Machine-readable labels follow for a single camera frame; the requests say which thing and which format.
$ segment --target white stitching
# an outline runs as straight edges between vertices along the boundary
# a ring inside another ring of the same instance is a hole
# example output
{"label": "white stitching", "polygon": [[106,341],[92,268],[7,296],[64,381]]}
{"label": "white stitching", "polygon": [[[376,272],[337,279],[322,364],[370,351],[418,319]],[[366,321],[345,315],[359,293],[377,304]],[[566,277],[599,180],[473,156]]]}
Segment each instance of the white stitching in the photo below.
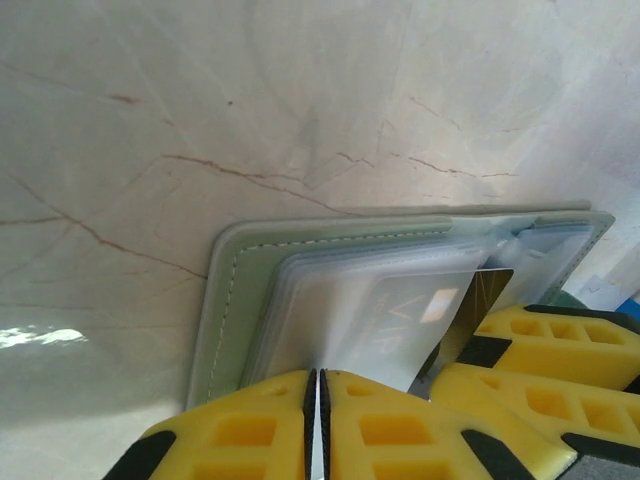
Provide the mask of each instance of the white stitching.
{"label": "white stitching", "polygon": [[222,323],[220,325],[220,333],[218,334],[218,345],[216,346],[216,353],[213,357],[213,365],[211,366],[211,372],[209,374],[209,387],[207,389],[207,401],[211,399],[211,389],[213,388],[213,372],[218,365],[218,355],[220,354],[220,349],[222,347],[222,339],[224,337],[224,327],[227,323],[227,315],[229,314],[229,305],[231,305],[231,295],[233,292],[233,285],[235,283],[236,277],[236,266],[238,264],[238,257],[241,253],[256,250],[258,248],[265,247],[287,247],[291,245],[309,245],[313,243],[333,243],[340,242],[345,240],[370,240],[375,238],[400,238],[400,237],[414,237],[414,236],[422,236],[422,235],[437,235],[440,233],[445,233],[445,231],[437,231],[437,232],[408,232],[408,233],[394,233],[388,235],[361,235],[359,237],[340,237],[340,238],[328,238],[328,239],[318,239],[318,240],[303,240],[298,242],[286,242],[286,243],[261,243],[258,245],[254,245],[252,247],[245,247],[242,250],[238,251],[233,257],[233,264],[231,266],[231,281],[229,283],[229,291],[227,292],[227,303],[224,306],[224,313],[222,314]]}

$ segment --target black rubber pad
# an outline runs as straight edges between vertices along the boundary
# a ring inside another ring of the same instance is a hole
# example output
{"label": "black rubber pad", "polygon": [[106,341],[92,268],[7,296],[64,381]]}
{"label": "black rubber pad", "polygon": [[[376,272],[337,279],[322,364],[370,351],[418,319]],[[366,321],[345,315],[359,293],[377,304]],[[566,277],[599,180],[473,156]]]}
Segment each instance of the black rubber pad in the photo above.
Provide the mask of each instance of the black rubber pad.
{"label": "black rubber pad", "polygon": [[324,480],[331,478],[331,396],[327,371],[320,370],[320,425],[322,427],[322,457],[324,461]]}
{"label": "black rubber pad", "polygon": [[627,393],[635,393],[636,395],[640,395],[640,375],[633,380],[627,388],[624,389]]}
{"label": "black rubber pad", "polygon": [[495,480],[535,480],[529,470],[500,440],[477,430],[462,432],[467,445]]}
{"label": "black rubber pad", "polygon": [[120,457],[104,480],[149,480],[176,440],[176,434],[164,430],[138,440]]}
{"label": "black rubber pad", "polygon": [[304,392],[302,413],[304,414],[304,478],[311,478],[311,455],[313,453],[313,423],[316,415],[316,382],[318,372],[314,368],[309,372],[307,388]]}
{"label": "black rubber pad", "polygon": [[601,318],[640,335],[640,322],[626,313],[589,310],[586,308],[552,307],[549,305],[528,305],[524,307],[524,309],[531,313],[550,313],[553,315],[566,315],[570,317]]}
{"label": "black rubber pad", "polygon": [[491,368],[511,345],[507,338],[473,335],[458,355],[456,362]]}
{"label": "black rubber pad", "polygon": [[634,478],[640,478],[640,448],[638,447],[587,437],[577,433],[565,433],[562,435],[562,440],[578,452],[580,456],[609,460],[635,467],[636,477]]}
{"label": "black rubber pad", "polygon": [[593,457],[578,457],[557,480],[638,480],[637,468]]}

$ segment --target marble surface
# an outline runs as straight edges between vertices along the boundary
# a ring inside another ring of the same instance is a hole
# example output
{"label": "marble surface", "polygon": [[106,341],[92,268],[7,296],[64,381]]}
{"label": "marble surface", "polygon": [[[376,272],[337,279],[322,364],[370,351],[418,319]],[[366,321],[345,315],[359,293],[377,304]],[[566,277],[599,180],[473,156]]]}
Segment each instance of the marble surface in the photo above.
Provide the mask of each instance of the marble surface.
{"label": "marble surface", "polygon": [[100,478],[182,405],[252,219],[588,200],[640,289],[640,3],[0,2],[0,477]]}

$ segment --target white marble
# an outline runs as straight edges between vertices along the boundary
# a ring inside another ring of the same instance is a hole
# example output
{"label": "white marble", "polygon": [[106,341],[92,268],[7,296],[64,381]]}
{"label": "white marble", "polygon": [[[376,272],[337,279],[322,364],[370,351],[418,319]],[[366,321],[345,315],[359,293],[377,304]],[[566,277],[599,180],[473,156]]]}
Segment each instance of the white marble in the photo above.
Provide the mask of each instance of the white marble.
{"label": "white marble", "polygon": [[640,289],[640,3],[0,2],[0,477],[99,478],[183,401],[250,219],[588,200]]}

